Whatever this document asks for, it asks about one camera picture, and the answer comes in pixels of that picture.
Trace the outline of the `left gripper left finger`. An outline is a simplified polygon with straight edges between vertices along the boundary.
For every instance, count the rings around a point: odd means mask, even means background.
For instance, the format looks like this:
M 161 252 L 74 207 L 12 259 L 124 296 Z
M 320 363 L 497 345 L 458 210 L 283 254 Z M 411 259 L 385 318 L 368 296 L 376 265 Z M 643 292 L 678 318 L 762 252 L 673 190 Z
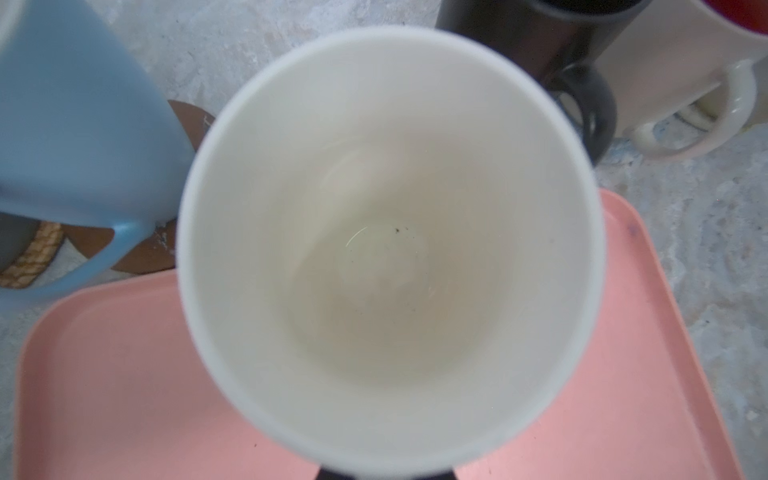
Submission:
M 356 480 L 356 478 L 348 474 L 321 468 L 315 476 L 315 480 Z

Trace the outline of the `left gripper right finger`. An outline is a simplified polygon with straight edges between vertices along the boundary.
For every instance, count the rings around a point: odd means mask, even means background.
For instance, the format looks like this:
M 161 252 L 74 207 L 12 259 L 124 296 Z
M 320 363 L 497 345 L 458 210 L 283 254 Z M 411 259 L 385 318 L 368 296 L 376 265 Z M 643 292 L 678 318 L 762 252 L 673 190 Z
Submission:
M 447 470 L 435 474 L 421 476 L 416 480 L 457 480 L 457 476 L 453 470 Z

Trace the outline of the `dark brown glossy coaster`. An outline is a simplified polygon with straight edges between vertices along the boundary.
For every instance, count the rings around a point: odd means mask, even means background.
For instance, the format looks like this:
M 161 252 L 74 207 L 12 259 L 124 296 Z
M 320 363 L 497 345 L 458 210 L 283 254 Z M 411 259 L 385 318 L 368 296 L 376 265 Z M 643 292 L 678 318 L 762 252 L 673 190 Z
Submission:
M 194 150 L 197 151 L 215 117 L 206 110 L 186 102 L 169 100 L 169 104 Z M 144 275 L 173 269 L 176 225 L 177 220 L 174 219 L 157 227 L 151 237 L 135 246 L 112 267 L 112 270 Z M 114 236 L 114 232 L 107 228 L 64 225 L 63 231 L 75 249 L 88 259 L 106 247 Z

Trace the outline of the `woven rattan coaster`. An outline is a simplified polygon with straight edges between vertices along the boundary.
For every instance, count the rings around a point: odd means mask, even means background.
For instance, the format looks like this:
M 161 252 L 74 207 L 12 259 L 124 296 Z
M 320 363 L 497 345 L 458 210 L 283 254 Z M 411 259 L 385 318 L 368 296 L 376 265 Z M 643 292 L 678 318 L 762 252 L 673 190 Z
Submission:
M 14 262 L 1 272 L 1 287 L 29 287 L 51 264 L 64 240 L 59 223 L 40 223 L 32 241 Z

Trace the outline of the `blue handled cream mug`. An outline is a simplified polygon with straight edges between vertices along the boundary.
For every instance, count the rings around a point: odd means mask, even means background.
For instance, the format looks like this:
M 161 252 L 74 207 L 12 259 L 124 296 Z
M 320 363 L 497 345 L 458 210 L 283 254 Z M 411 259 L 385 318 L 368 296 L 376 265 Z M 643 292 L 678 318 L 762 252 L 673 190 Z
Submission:
M 80 289 L 174 219 L 194 156 L 166 98 L 85 2 L 2 3 L 1 209 L 114 233 L 65 276 L 3 289 L 3 309 Z

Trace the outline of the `black mug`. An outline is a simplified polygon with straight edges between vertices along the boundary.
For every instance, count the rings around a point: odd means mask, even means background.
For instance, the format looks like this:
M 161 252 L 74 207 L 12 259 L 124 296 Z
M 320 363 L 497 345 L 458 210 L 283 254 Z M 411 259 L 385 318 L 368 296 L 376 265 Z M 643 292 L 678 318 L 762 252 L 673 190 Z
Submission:
M 517 64 L 545 90 L 564 93 L 581 115 L 582 141 L 596 165 L 616 133 L 613 91 L 595 67 L 646 1 L 450 0 L 436 27 L 477 41 Z

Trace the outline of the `red interior white mug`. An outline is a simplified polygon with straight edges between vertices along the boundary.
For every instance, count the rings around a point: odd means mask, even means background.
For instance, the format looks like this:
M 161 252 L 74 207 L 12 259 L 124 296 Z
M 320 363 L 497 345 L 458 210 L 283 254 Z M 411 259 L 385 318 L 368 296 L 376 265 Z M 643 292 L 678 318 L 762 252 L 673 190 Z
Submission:
M 764 1 L 653 1 L 599 56 L 616 100 L 618 136 L 645 157 L 684 160 L 737 134 L 757 99 L 754 64 L 767 55 Z M 724 109 L 709 132 L 673 149 L 656 124 L 722 87 Z

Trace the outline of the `grey mug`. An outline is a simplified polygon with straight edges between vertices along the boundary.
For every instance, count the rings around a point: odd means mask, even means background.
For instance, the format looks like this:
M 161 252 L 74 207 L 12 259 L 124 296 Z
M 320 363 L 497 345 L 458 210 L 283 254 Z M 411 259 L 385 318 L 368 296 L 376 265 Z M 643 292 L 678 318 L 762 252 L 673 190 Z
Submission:
M 8 269 L 34 240 L 40 221 L 0 213 L 0 271 Z

